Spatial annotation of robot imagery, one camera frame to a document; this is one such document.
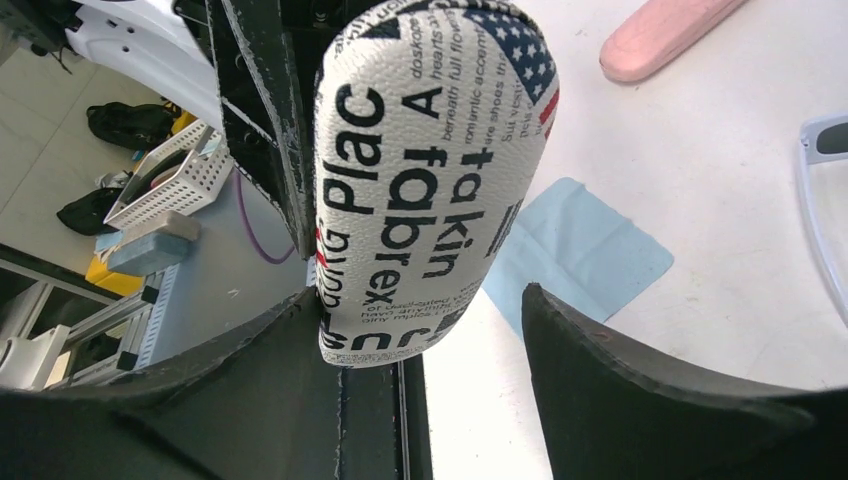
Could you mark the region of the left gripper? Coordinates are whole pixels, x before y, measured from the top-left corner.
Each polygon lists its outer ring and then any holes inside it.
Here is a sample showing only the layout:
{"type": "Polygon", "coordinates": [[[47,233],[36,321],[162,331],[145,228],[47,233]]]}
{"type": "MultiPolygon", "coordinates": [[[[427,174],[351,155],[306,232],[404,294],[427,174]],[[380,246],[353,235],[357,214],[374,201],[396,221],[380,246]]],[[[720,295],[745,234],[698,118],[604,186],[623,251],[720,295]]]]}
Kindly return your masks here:
{"type": "Polygon", "coordinates": [[[298,255],[316,251],[314,169],[298,73],[397,68],[406,1],[209,1],[230,154],[281,214],[298,255]]]}

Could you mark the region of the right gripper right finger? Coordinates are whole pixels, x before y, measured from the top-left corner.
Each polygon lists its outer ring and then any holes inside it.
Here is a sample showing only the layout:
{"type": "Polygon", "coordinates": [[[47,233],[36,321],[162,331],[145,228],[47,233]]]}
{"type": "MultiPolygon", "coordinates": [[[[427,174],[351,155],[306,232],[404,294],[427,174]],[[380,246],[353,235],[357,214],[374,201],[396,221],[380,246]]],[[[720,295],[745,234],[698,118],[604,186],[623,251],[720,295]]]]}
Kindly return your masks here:
{"type": "Polygon", "coordinates": [[[847,392],[680,360],[528,285],[522,329],[557,479],[843,479],[847,392]]]}

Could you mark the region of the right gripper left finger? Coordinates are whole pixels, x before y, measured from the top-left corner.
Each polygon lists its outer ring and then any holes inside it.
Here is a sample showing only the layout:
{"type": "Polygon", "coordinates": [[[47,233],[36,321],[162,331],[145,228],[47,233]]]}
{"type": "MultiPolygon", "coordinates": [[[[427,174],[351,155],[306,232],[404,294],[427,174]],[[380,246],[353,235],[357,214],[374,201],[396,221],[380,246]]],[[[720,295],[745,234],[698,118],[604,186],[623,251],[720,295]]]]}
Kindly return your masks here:
{"type": "Polygon", "coordinates": [[[5,479],[332,479],[313,289],[102,386],[1,395],[5,479]]]}

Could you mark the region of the white frame sunglasses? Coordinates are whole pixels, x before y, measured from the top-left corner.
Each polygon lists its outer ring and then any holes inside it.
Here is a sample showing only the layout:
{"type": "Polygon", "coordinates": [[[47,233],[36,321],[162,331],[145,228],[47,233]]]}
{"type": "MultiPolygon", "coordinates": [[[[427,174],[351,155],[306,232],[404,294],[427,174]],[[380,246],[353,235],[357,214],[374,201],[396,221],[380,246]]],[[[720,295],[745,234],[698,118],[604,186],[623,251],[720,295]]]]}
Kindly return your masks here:
{"type": "Polygon", "coordinates": [[[812,259],[840,320],[847,322],[847,114],[804,122],[795,183],[812,259]]]}

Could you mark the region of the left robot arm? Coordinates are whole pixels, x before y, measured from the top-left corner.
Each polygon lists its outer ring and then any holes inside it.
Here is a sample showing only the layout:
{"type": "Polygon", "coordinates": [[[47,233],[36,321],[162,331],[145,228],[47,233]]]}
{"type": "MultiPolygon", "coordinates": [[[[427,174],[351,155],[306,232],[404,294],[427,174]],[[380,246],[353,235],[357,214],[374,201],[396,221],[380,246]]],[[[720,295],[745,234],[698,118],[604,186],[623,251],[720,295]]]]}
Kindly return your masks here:
{"type": "Polygon", "coordinates": [[[317,83],[410,91],[409,58],[377,37],[394,1],[5,1],[8,44],[79,55],[162,94],[209,127],[315,250],[317,83]]]}

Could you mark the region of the white perforated basket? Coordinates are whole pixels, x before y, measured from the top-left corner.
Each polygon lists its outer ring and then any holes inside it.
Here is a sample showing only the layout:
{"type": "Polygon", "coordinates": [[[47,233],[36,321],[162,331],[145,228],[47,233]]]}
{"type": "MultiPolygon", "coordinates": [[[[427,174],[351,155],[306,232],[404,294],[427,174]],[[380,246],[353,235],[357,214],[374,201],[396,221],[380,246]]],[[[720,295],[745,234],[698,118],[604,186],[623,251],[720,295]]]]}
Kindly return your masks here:
{"type": "Polygon", "coordinates": [[[141,160],[104,223],[127,230],[164,212],[189,216],[217,199],[232,168],[225,137],[196,120],[141,160]]]}

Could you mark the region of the grey blue foam block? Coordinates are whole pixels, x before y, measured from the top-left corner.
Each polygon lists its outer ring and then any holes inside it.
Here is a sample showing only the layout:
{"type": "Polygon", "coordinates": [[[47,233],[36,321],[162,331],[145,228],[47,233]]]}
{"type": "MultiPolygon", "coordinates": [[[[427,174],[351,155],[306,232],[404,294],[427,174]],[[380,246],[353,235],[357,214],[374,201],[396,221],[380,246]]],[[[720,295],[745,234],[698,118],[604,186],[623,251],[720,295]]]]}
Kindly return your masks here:
{"type": "Polygon", "coordinates": [[[111,272],[147,276],[180,263],[200,237],[201,223],[167,211],[129,228],[106,262],[111,272]]]}

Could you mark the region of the left blue cleaning cloth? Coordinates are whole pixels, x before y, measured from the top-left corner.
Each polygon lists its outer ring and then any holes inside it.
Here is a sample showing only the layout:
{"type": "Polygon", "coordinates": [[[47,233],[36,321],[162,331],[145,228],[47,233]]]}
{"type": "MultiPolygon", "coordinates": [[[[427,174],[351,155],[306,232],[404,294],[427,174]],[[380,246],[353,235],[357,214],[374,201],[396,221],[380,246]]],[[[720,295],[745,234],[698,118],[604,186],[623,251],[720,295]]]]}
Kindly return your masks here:
{"type": "Polygon", "coordinates": [[[651,235],[564,177],[518,213],[483,289],[521,335],[522,293],[530,283],[604,323],[673,262],[651,235]]]}

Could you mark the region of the pink glasses case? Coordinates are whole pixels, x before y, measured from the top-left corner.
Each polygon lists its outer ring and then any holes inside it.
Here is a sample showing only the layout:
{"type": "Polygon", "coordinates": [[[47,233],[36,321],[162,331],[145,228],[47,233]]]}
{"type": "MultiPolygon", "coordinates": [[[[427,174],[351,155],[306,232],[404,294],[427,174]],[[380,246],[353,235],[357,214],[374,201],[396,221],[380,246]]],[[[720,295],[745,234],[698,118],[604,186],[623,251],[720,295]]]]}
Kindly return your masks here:
{"type": "Polygon", "coordinates": [[[649,0],[603,43],[599,65],[613,82],[641,82],[698,42],[743,0],[649,0]]]}

